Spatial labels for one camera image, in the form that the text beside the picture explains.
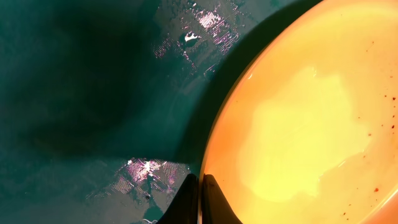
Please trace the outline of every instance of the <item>orange bowl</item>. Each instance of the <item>orange bowl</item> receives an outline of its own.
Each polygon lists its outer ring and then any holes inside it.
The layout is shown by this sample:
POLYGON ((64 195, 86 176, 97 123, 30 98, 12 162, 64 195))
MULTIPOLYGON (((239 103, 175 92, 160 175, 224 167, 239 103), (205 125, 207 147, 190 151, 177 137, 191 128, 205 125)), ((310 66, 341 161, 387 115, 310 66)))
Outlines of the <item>orange bowl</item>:
POLYGON ((398 1, 329 0, 255 59, 201 171, 243 223, 398 223, 397 49, 398 1))

